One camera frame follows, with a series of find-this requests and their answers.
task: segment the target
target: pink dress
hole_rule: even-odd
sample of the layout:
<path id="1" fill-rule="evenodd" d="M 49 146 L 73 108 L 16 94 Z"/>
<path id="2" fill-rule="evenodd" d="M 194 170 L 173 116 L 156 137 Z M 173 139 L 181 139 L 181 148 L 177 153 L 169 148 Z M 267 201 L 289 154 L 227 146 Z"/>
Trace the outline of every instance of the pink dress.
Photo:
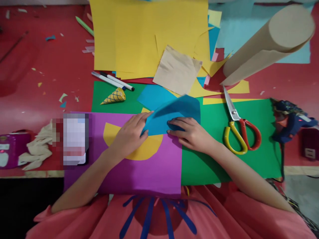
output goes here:
<path id="1" fill-rule="evenodd" d="M 182 199 L 96 196 L 90 205 L 37 215 L 27 239 L 271 238 L 316 237 L 296 213 L 279 210 L 241 192 L 222 199 L 211 186 L 182 187 Z"/>

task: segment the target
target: brown paper roll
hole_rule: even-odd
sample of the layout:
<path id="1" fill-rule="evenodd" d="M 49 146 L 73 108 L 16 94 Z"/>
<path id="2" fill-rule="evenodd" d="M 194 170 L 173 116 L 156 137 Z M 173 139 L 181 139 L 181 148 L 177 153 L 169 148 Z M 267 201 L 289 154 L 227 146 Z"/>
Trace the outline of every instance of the brown paper roll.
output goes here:
<path id="1" fill-rule="evenodd" d="M 313 18 L 303 6 L 283 8 L 226 61 L 221 85 L 233 85 L 298 51 L 314 31 Z"/>

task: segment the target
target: green pencil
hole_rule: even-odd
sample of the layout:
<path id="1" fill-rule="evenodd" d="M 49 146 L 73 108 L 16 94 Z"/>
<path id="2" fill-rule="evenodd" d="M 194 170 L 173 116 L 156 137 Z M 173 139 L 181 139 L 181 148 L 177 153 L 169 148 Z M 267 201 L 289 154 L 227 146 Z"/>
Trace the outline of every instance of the green pencil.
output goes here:
<path id="1" fill-rule="evenodd" d="M 86 25 L 86 24 L 84 23 L 84 21 L 82 21 L 82 20 L 81 20 L 79 17 L 77 17 L 77 16 L 75 16 L 75 18 L 76 18 L 77 22 L 78 22 L 82 27 L 84 27 L 92 36 L 94 36 L 94 31 L 93 31 L 91 28 L 89 28 L 89 26 Z"/>

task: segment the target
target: ice cream cone craft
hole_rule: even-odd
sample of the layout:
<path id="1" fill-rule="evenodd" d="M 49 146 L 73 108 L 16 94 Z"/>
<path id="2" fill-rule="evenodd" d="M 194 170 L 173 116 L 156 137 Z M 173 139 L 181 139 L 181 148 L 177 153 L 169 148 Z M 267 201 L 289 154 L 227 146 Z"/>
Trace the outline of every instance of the ice cream cone craft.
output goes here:
<path id="1" fill-rule="evenodd" d="M 126 100 L 126 96 L 124 91 L 121 88 L 117 88 L 112 94 L 110 94 L 101 105 L 110 104 L 113 102 L 124 101 Z"/>

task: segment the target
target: table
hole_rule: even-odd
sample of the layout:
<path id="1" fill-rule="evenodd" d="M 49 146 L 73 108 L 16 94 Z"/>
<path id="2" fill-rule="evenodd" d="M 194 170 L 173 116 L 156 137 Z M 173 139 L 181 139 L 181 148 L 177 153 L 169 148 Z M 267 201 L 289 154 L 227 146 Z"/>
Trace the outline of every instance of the table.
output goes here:
<path id="1" fill-rule="evenodd" d="M 94 57 L 82 53 L 91 45 L 86 39 L 93 37 L 75 20 L 75 16 L 93 28 L 87 19 L 89 6 L 24 6 L 28 13 L 18 12 L 18 7 L 0 7 L 3 18 L 0 35 L 0 56 L 26 31 L 29 34 L 0 64 L 0 134 L 19 129 L 39 132 L 52 118 L 61 118 L 64 108 L 58 101 L 63 93 L 68 96 L 65 112 L 90 112 L 94 78 Z M 10 10 L 10 19 L 5 19 Z M 319 23 L 319 4 L 312 11 Z M 45 41 L 48 36 L 56 39 Z M 290 100 L 319 119 L 319 31 L 312 38 L 310 64 L 273 64 L 247 78 L 250 94 L 237 95 L 249 98 L 261 91 L 272 91 L 278 99 Z M 319 161 L 309 162 L 301 157 L 299 137 L 286 144 L 286 174 L 319 174 Z M 0 177 L 63 177 L 59 154 L 46 159 L 42 166 L 24 172 L 20 168 L 0 170 Z"/>

